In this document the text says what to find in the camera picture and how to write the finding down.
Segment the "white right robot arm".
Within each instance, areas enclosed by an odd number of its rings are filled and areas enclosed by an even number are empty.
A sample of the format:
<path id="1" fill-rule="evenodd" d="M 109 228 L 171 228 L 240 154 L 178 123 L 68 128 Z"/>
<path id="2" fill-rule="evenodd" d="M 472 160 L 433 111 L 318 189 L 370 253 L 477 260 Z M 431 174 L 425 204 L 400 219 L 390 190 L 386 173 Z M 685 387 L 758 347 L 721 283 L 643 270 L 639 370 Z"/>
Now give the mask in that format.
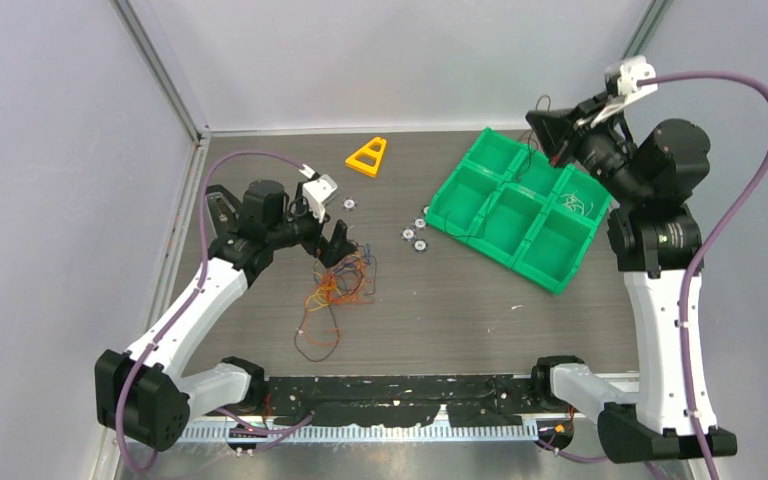
<path id="1" fill-rule="evenodd" d="M 617 202 L 608 238 L 632 305 L 640 368 L 638 390 L 629 393 L 577 356 L 542 357 L 532 400 L 583 413 L 615 464 L 734 455 L 736 436 L 718 423 L 701 363 L 703 239 L 687 204 L 710 170 L 707 134 L 667 119 L 635 143 L 622 114 L 599 120 L 578 107 L 532 110 L 526 121 L 553 166 L 579 164 Z"/>

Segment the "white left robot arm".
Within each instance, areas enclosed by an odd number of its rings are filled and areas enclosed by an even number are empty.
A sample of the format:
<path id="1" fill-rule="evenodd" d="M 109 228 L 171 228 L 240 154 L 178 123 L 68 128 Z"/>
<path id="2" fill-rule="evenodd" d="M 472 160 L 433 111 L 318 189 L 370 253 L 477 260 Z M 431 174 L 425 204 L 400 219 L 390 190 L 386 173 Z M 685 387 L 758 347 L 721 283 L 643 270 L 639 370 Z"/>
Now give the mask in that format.
<path id="1" fill-rule="evenodd" d="M 302 179 L 295 194 L 282 183 L 256 180 L 237 198 L 211 181 L 225 163 L 265 157 L 293 166 Z M 248 292 L 277 251 L 302 247 L 325 267 L 334 267 L 357 246 L 348 226 L 336 221 L 326 237 L 328 205 L 339 187 L 307 163 L 263 150 L 237 150 L 221 157 L 197 190 L 200 266 L 169 309 L 122 351 L 104 351 L 94 366 L 98 422 L 113 431 L 120 453 L 136 441 L 158 454 L 172 447 L 189 422 L 236 407 L 253 414 L 266 405 L 262 367 L 227 357 L 215 367 L 186 376 L 196 348 L 225 311 Z"/>

